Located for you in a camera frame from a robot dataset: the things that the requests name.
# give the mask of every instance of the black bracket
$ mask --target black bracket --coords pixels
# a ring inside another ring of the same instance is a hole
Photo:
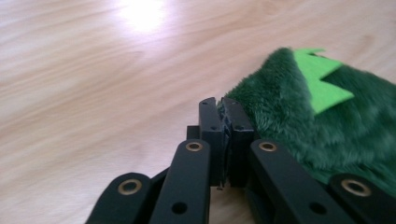
[[[210,187],[244,188],[257,223],[396,223],[396,200],[350,174],[313,179],[278,142],[259,139],[232,99],[199,104],[171,166],[113,180],[87,223],[207,223]]]

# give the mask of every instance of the wood grain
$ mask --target wood grain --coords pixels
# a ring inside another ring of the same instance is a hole
[[[169,166],[199,101],[280,47],[396,82],[395,1],[2,1],[0,223],[83,223],[118,175]],[[253,223],[212,190],[210,223]]]

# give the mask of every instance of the metal grommet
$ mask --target metal grommet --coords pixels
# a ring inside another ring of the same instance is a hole
[[[348,192],[361,197],[368,197],[372,194],[369,187],[353,179],[341,181],[341,186]]]
[[[131,195],[137,193],[142,188],[142,182],[138,179],[125,180],[119,184],[119,193]]]
[[[191,142],[186,145],[186,149],[189,151],[199,151],[203,148],[201,143]]]
[[[276,145],[269,143],[269,142],[261,142],[259,144],[259,148],[264,151],[270,151],[270,152],[277,150]]]

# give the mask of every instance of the green fur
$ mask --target green fur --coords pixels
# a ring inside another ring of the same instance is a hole
[[[396,196],[396,86],[343,65],[324,81],[355,98],[318,114],[290,49],[274,52],[226,97],[239,101],[261,137],[288,147],[315,179],[352,173]]]

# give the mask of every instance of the stuffed dinosaur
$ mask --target stuffed dinosaur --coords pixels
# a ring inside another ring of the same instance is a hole
[[[396,86],[318,51],[278,49],[226,97],[318,181],[352,173],[396,197]]]

